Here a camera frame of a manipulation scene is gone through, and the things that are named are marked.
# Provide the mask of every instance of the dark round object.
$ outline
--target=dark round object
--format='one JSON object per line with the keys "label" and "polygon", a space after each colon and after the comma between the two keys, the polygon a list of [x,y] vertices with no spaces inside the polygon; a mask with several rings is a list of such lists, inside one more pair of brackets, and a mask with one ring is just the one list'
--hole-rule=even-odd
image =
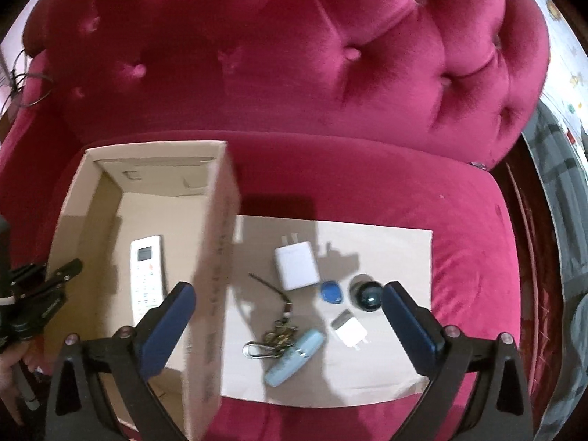
{"label": "dark round object", "polygon": [[365,312],[375,312],[381,307],[381,285],[375,280],[360,282],[352,288],[355,304]]}

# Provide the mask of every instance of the keychain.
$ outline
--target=keychain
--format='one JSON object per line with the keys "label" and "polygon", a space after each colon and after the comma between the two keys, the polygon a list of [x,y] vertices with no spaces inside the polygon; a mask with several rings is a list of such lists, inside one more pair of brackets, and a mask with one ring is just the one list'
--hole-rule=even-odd
{"label": "keychain", "polygon": [[[284,309],[282,317],[276,320],[272,330],[266,331],[263,335],[261,343],[257,341],[250,341],[243,346],[243,354],[247,358],[280,358],[283,353],[294,345],[294,336],[298,331],[298,327],[290,325],[290,317],[292,316],[292,300],[290,300],[285,293],[272,284],[261,279],[257,275],[250,273],[249,276],[265,285],[270,290],[275,291],[284,301]],[[251,349],[257,349],[257,353],[252,353]]]}

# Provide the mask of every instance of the remote control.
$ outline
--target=remote control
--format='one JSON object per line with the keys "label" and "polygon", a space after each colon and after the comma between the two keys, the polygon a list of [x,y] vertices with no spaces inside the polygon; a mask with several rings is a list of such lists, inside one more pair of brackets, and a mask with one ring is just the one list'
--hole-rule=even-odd
{"label": "remote control", "polygon": [[161,236],[130,243],[130,301],[135,326],[148,310],[164,301],[161,269]]}

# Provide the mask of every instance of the blue gripper pad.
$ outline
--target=blue gripper pad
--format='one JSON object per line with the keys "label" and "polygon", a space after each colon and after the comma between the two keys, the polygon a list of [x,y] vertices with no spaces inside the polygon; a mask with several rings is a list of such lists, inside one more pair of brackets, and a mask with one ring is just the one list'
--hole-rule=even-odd
{"label": "blue gripper pad", "polygon": [[161,305],[152,308],[137,324],[135,354],[143,380],[164,369],[195,308],[194,287],[178,282]]}
{"label": "blue gripper pad", "polygon": [[419,307],[400,282],[390,282],[383,288],[381,309],[416,372],[433,378],[445,346],[443,328],[437,319]]}

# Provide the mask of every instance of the cardboard sheet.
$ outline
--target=cardboard sheet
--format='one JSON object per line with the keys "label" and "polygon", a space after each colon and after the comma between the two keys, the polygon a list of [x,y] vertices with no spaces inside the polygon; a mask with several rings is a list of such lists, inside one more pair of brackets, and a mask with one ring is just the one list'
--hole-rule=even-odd
{"label": "cardboard sheet", "polygon": [[[319,287],[288,292],[294,304],[293,322],[305,330],[327,334],[327,341],[298,373],[281,386],[263,383],[275,360],[251,360],[242,354],[245,343],[260,340],[281,317],[283,302],[273,291],[248,276],[249,272],[280,287],[273,251],[282,236],[297,234],[314,247],[322,280],[337,280],[344,300],[331,305]],[[233,270],[227,293],[223,345],[222,395],[286,406],[332,408],[402,398],[422,392],[427,378],[418,375],[381,310],[355,308],[350,284],[374,279],[382,284],[402,282],[424,307],[431,301],[431,239],[428,230],[398,229],[339,222],[239,216],[234,235]],[[330,323],[345,309],[367,329],[368,344],[346,347]]]}

